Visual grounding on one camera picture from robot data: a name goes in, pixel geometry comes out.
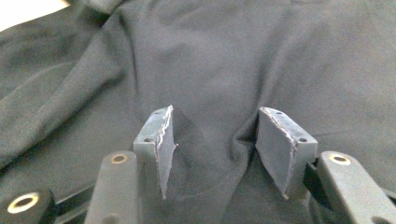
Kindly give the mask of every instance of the black cloth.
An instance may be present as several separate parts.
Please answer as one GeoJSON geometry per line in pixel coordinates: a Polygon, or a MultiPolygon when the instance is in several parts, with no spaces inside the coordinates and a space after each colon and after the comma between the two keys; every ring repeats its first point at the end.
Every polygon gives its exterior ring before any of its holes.
{"type": "Polygon", "coordinates": [[[134,0],[103,27],[70,7],[0,33],[0,201],[91,182],[173,105],[166,206],[148,223],[309,223],[254,148],[284,111],[396,191],[396,6],[378,0],[134,0]]]}

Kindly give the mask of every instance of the circular hole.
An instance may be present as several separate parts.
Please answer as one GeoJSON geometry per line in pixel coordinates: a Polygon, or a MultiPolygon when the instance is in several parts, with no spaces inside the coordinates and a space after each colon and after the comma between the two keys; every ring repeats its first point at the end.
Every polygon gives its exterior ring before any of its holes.
{"type": "Polygon", "coordinates": [[[26,204],[31,203],[32,201],[33,201],[33,198],[22,199],[15,204],[15,207],[25,206],[26,204]]]}
{"type": "Polygon", "coordinates": [[[16,198],[14,201],[12,201],[9,204],[7,211],[10,214],[17,214],[20,212],[24,212],[29,208],[35,206],[37,202],[38,202],[38,193],[24,194],[16,198]]]}
{"type": "Polygon", "coordinates": [[[337,161],[347,161],[347,158],[338,157],[338,156],[334,156],[334,159],[337,161]]]}
{"type": "Polygon", "coordinates": [[[152,142],[154,140],[152,140],[152,138],[145,138],[145,140],[143,140],[144,142],[152,142]]]}
{"type": "Polygon", "coordinates": [[[330,154],[329,159],[332,162],[340,164],[340,165],[349,165],[350,164],[350,160],[347,157],[345,157],[343,155],[339,155],[339,154],[330,154]]]}
{"type": "Polygon", "coordinates": [[[110,216],[102,219],[102,224],[117,224],[119,221],[120,219],[117,214],[111,214],[110,216]]]}
{"type": "Polygon", "coordinates": [[[373,221],[374,224],[390,224],[389,221],[385,220],[382,217],[373,217],[372,221],[373,221]]]}
{"type": "Polygon", "coordinates": [[[120,164],[125,162],[128,159],[128,157],[126,155],[122,155],[122,154],[118,154],[113,156],[113,158],[111,158],[111,163],[113,164],[120,164]]]}

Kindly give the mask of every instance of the round rivet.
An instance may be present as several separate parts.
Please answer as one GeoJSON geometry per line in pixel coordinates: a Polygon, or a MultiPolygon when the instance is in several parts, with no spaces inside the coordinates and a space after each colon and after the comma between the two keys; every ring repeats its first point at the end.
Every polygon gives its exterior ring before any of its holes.
{"type": "Polygon", "coordinates": [[[8,206],[7,211],[10,214],[24,212],[29,208],[35,206],[35,204],[37,204],[38,202],[38,199],[38,193],[36,192],[23,194],[22,196],[16,198],[14,201],[11,202],[11,204],[8,206]]]}
{"type": "Polygon", "coordinates": [[[350,160],[347,157],[339,155],[339,154],[330,154],[329,159],[332,162],[340,164],[340,165],[349,165],[350,164],[350,160]]]}

